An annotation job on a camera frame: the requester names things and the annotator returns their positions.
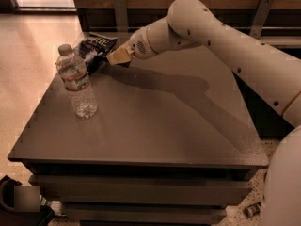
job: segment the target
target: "bottle cap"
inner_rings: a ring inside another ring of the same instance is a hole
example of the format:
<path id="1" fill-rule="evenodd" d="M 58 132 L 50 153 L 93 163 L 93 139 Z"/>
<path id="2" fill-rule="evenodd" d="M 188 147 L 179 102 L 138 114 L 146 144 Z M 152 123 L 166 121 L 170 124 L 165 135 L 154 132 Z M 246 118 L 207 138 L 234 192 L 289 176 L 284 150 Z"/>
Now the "bottle cap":
<path id="1" fill-rule="evenodd" d="M 67 56 L 73 53 L 72 47 L 68 44 L 63 44 L 58 47 L 58 52 L 61 56 Z"/>

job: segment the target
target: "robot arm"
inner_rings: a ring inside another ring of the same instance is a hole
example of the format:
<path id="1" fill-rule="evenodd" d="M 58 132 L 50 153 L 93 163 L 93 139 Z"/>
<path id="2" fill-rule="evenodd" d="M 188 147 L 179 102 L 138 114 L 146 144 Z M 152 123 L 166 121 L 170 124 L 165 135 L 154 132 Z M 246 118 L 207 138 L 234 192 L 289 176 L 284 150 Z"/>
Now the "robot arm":
<path id="1" fill-rule="evenodd" d="M 196 45 L 207 46 L 288 123 L 301 124 L 301 61 L 221 23 L 199 0 L 174 1 L 165 18 L 134 32 L 108 60 Z"/>

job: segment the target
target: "bottle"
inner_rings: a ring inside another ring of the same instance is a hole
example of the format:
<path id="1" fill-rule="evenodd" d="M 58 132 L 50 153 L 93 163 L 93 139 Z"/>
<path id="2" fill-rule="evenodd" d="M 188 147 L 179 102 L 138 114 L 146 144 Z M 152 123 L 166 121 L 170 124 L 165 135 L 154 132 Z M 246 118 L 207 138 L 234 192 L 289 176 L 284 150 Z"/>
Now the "bottle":
<path id="1" fill-rule="evenodd" d="M 97 111 L 97 103 L 86 64 L 68 44 L 59 46 L 58 52 L 60 56 L 56 68 L 68 92 L 73 110 L 80 119 L 88 119 Z"/>

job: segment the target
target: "tiled floor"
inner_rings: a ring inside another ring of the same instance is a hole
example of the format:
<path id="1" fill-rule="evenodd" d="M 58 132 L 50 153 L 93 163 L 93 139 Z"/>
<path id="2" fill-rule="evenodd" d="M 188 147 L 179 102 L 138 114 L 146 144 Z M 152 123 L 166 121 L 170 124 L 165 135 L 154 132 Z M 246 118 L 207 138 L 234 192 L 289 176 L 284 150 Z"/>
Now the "tiled floor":
<path id="1" fill-rule="evenodd" d="M 20 163 L 7 160 L 18 135 L 35 110 L 55 75 L 57 47 L 74 44 L 81 28 L 76 16 L 0 15 L 0 178 L 4 175 L 28 185 L 30 172 Z M 262 145 L 267 154 L 276 148 L 276 139 Z M 239 206 L 227 208 L 220 226 L 253 226 L 258 216 L 247 219 L 243 209 L 261 199 L 263 175 L 260 170 L 250 181 L 254 190 Z M 78 225 L 67 218 L 50 225 Z"/>

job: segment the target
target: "white robotic arm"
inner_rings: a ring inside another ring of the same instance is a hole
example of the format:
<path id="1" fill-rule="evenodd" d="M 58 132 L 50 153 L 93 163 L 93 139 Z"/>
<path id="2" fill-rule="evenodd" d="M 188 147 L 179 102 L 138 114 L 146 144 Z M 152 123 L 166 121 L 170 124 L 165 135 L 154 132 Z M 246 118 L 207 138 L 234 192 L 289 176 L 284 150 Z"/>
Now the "white robotic arm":
<path id="1" fill-rule="evenodd" d="M 269 166 L 260 225 L 300 225 L 301 60 L 221 23 L 199 0 L 174 1 L 165 18 L 137 30 L 108 60 L 128 62 L 196 45 L 207 46 L 296 127 Z"/>

